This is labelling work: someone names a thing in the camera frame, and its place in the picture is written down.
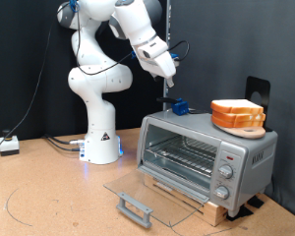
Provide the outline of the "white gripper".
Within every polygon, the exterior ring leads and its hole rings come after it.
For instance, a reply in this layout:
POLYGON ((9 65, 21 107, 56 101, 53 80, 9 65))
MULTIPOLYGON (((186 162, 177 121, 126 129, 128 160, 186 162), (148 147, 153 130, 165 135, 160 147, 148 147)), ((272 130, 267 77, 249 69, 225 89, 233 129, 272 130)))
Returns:
POLYGON ((153 79, 159 82, 161 77, 166 79, 167 85, 172 88, 174 82, 172 76, 176 74, 174 61, 168 51, 152 58, 146 51, 141 58, 141 66, 144 70, 156 75, 153 79))

